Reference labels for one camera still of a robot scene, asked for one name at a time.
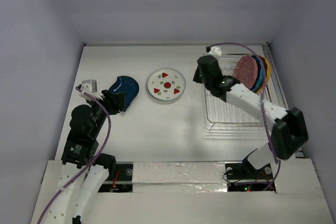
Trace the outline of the dark blue plate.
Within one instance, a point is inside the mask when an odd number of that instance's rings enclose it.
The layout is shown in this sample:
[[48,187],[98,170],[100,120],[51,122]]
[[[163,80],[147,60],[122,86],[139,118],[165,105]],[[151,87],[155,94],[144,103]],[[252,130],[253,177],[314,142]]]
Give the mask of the dark blue plate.
[[112,94],[124,94],[125,112],[139,93],[138,82],[129,76],[118,76],[116,82],[108,89]]

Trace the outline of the white patterned plate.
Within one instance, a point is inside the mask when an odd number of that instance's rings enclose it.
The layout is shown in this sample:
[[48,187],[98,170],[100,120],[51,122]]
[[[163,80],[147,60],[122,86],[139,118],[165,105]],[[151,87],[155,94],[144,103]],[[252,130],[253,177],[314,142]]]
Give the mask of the white patterned plate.
[[172,101],[183,94],[186,81],[179,71],[162,68],[149,75],[146,88],[151,97],[160,101]]

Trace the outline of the teal blue plate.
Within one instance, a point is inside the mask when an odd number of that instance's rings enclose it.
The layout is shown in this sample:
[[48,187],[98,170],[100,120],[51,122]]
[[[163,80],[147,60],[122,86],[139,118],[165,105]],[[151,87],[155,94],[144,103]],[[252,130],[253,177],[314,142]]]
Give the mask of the teal blue plate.
[[265,75],[266,75],[266,68],[264,66],[264,63],[262,61],[261,56],[257,56],[257,55],[252,55],[252,57],[255,59],[256,63],[257,63],[257,67],[258,67],[258,75],[257,75],[257,79],[252,87],[252,91],[254,93],[257,93],[264,84],[264,79],[265,79]]

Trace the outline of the pink and cream plate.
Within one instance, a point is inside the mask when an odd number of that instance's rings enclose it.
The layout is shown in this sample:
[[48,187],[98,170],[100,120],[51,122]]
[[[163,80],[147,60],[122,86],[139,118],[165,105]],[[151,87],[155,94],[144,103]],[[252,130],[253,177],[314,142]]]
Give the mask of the pink and cream plate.
[[173,101],[184,94],[186,81],[183,77],[175,75],[165,78],[155,75],[148,78],[146,88],[150,96],[156,100]]

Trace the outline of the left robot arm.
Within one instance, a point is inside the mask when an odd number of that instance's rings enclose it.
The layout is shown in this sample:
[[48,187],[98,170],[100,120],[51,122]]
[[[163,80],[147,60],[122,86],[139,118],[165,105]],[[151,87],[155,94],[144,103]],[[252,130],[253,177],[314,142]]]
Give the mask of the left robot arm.
[[102,91],[102,96],[78,86],[88,102],[71,113],[70,132],[61,157],[57,191],[38,218],[38,223],[83,223],[103,182],[118,176],[116,159],[102,151],[107,142],[97,137],[111,116],[123,111],[125,94]]

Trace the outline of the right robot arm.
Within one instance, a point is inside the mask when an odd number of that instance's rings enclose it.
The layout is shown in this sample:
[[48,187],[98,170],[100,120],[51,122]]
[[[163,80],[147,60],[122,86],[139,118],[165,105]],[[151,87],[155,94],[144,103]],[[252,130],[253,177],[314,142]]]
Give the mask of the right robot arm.
[[197,60],[194,82],[201,83],[215,97],[242,109],[264,124],[268,143],[243,159],[241,171],[248,178],[258,175],[265,165],[288,160],[309,136],[298,108],[288,110],[258,96],[233,76],[222,74],[217,59],[203,55]]

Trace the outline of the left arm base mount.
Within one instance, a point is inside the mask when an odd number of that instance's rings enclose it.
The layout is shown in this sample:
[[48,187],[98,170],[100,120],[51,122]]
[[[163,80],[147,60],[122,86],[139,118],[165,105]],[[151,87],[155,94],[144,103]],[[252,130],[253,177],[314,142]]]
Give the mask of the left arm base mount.
[[131,193],[133,191],[133,163],[117,163],[113,175],[100,186],[99,193]]

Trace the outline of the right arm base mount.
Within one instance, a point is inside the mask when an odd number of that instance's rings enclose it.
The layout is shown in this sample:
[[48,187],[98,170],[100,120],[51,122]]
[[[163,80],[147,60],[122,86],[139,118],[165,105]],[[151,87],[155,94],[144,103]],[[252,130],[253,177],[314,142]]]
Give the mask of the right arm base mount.
[[223,174],[229,192],[264,191],[273,178],[270,164],[255,169],[243,163],[226,163]]

